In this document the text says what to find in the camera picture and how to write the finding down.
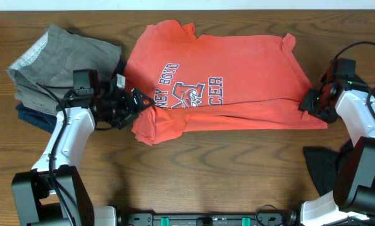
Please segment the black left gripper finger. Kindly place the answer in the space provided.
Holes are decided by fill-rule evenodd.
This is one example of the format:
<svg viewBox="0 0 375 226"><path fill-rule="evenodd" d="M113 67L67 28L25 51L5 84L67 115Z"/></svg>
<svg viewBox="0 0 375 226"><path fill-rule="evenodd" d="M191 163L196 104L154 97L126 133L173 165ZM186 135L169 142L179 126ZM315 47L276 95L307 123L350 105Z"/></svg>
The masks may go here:
<svg viewBox="0 0 375 226"><path fill-rule="evenodd" d="M151 97L147 96L145 93L143 93L139 89L133 89L132 95L134 99L136 100L136 102L140 105L154 105L155 104L155 101Z"/></svg>
<svg viewBox="0 0 375 226"><path fill-rule="evenodd" d="M139 117L141 112L142 109L123 110L120 116L120 128L123 129L125 126L134 122Z"/></svg>

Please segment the red printed t-shirt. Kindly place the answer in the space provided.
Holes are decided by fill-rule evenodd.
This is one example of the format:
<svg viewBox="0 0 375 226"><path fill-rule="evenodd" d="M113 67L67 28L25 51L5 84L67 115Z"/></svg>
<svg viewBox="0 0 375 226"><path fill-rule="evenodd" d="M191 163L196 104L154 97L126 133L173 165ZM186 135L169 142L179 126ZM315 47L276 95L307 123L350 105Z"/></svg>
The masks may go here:
<svg viewBox="0 0 375 226"><path fill-rule="evenodd" d="M124 75L128 89L154 100L132 130L148 145L191 131L325 129L299 109L311 83L293 55L288 34L195 34L176 20L149 25Z"/></svg>

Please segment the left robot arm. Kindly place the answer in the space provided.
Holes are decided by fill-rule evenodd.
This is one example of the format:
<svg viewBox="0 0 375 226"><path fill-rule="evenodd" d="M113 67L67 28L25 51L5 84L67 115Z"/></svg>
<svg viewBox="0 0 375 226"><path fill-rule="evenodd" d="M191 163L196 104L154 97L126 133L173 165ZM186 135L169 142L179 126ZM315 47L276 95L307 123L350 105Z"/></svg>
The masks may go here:
<svg viewBox="0 0 375 226"><path fill-rule="evenodd" d="M78 168L98 122L122 129L155 104L125 77L102 82L92 69L75 70L73 87L56 100L56 126L30 171L15 174L11 188L21 225L116 225L113 206L92 204Z"/></svg>

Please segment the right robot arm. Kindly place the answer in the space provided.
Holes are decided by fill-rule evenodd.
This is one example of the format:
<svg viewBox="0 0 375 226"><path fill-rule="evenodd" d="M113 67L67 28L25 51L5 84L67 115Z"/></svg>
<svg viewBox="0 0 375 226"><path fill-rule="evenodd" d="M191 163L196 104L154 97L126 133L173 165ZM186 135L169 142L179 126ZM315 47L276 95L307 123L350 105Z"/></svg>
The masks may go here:
<svg viewBox="0 0 375 226"><path fill-rule="evenodd" d="M375 97L355 70L354 60L331 60L321 88L310 89L300 104L301 111L324 122L342 119L354 146L332 191L302 204L301 225L375 220Z"/></svg>

